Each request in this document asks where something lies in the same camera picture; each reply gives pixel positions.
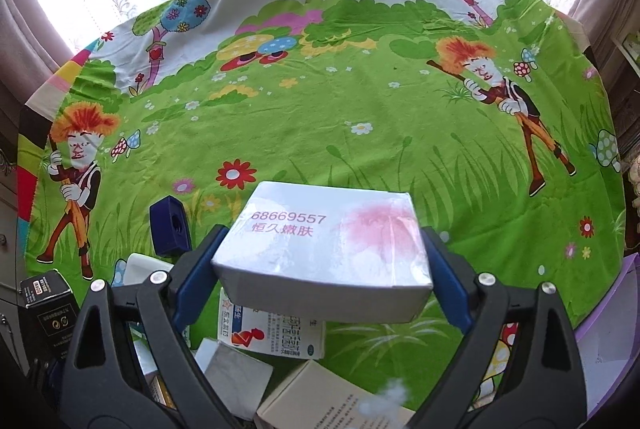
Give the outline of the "white box with pink print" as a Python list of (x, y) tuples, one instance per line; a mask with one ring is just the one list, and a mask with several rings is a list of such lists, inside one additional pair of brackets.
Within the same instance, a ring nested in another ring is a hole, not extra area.
[(212, 266), (235, 305), (318, 321), (408, 323), (433, 290), (407, 193), (264, 181)]

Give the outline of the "purple cardboard storage box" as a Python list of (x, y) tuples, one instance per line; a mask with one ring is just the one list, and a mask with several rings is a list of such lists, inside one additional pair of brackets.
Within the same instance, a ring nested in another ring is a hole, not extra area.
[(639, 357), (639, 254), (623, 259), (622, 270), (590, 316), (575, 331), (584, 368), (587, 413), (610, 401)]

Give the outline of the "black gift box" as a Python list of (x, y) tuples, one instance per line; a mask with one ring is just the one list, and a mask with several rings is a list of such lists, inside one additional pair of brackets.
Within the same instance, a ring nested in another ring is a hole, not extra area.
[(65, 277), (56, 269), (23, 279), (18, 310), (27, 361), (64, 360), (79, 313)]

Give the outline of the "small white plain box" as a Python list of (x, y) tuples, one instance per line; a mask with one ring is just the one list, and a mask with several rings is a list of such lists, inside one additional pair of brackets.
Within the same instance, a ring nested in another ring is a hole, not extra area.
[(210, 338), (201, 341), (194, 359), (228, 411), (242, 420), (253, 419), (272, 366)]

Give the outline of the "dark blue sharpener block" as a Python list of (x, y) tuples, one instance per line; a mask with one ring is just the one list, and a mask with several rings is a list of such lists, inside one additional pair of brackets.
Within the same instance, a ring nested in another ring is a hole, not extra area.
[(178, 257), (192, 249), (191, 236), (183, 204), (165, 196), (150, 206), (150, 229), (154, 253)]

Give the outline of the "medicine box red logo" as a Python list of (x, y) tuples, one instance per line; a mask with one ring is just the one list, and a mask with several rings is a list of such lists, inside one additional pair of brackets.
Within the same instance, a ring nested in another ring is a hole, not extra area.
[(274, 314), (235, 305), (219, 293), (217, 338), (239, 350), (273, 357), (320, 360), (326, 324), (316, 319)]

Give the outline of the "large white text box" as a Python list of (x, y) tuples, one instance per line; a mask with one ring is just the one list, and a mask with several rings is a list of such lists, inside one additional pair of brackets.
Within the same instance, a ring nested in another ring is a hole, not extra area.
[(413, 416), (406, 393), (398, 380), (370, 393), (308, 361), (265, 397), (257, 417), (273, 428), (403, 428)]

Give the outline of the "green cartoon tablecloth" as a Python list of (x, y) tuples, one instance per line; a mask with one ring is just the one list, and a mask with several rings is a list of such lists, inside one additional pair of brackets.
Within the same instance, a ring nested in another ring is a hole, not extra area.
[(96, 38), (27, 102), (27, 271), (77, 297), (151, 253), (150, 206), (192, 241), (265, 181), (406, 192), (503, 283), (549, 281), (582, 322), (623, 261), (608, 97), (544, 0), (168, 0)]

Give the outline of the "mauve curtain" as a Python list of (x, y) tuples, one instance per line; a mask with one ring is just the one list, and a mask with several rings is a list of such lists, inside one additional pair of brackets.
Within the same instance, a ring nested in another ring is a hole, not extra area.
[(24, 104), (73, 56), (38, 0), (1, 0), (1, 91)]

